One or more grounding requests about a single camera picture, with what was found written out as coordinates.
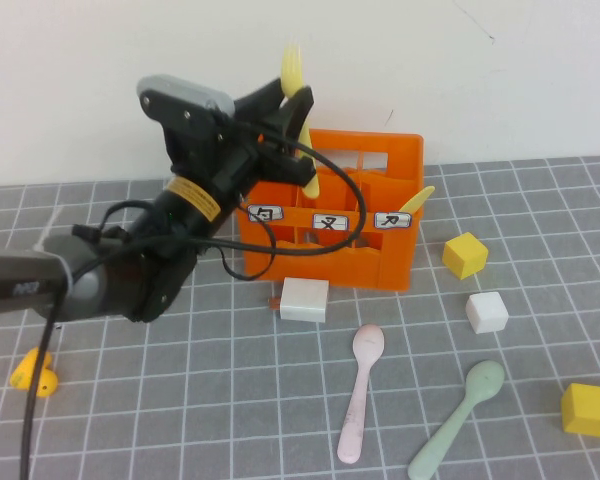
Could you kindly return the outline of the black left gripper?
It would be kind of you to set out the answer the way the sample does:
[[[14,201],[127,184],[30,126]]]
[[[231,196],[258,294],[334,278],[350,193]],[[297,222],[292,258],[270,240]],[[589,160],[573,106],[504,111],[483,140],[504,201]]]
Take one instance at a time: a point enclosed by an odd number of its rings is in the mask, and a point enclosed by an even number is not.
[[[301,87],[277,111],[285,95],[281,79],[234,101],[236,119],[163,122],[172,172],[200,186],[218,201],[246,196],[261,181],[295,185],[316,197],[316,166],[301,146],[311,146],[308,116],[314,104]]]

